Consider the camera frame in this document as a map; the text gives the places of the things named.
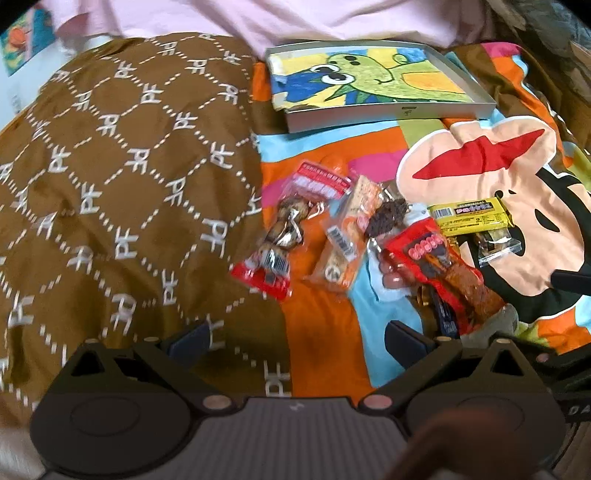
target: painting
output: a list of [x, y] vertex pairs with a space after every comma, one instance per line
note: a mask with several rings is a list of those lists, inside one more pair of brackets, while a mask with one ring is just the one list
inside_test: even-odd
[[51, 16], [46, 10], [34, 7], [20, 16], [0, 34], [2, 56], [8, 75], [15, 73], [55, 39]]
[[421, 48], [348, 48], [269, 57], [276, 110], [387, 102], [472, 102]]

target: pink cloth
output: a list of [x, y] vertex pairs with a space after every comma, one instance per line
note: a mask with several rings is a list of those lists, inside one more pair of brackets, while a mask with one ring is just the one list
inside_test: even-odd
[[296, 39], [394, 38], [447, 48], [492, 35], [483, 0], [43, 0], [58, 35], [243, 38], [260, 57]]

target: red snack package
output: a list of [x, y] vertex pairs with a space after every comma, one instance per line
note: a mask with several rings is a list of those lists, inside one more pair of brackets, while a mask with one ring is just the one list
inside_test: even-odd
[[275, 223], [250, 257], [234, 265], [230, 274], [279, 301], [284, 300], [291, 294], [288, 253], [304, 244], [300, 223], [324, 211], [326, 201], [342, 198], [350, 188], [348, 178], [304, 161], [285, 182]]
[[433, 218], [409, 226], [387, 242], [386, 250], [452, 307], [460, 335], [477, 329], [505, 305], [484, 285], [482, 274], [450, 248]]

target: pink fabric patch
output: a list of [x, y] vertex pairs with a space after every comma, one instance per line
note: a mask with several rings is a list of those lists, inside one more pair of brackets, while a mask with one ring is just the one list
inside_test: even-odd
[[498, 57], [512, 57], [513, 55], [519, 55], [521, 53], [521, 48], [519, 45], [505, 41], [483, 43], [482, 47], [492, 59]]
[[[398, 150], [393, 153], [365, 155], [351, 160], [349, 162], [349, 170], [355, 171], [359, 175], [365, 175], [377, 183], [390, 181], [396, 178], [400, 162], [407, 151]], [[263, 208], [277, 204], [286, 181], [286, 179], [276, 180], [263, 188], [261, 195]]]
[[375, 153], [364, 155], [349, 162], [349, 169], [360, 175], [365, 175], [377, 183], [396, 178], [398, 167], [408, 150], [398, 150], [391, 153]]

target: yellow snack package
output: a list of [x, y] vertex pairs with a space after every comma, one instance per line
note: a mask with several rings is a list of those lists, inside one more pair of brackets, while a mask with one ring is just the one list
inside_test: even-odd
[[496, 198], [433, 205], [429, 211], [445, 236], [485, 232], [514, 226], [511, 215]]

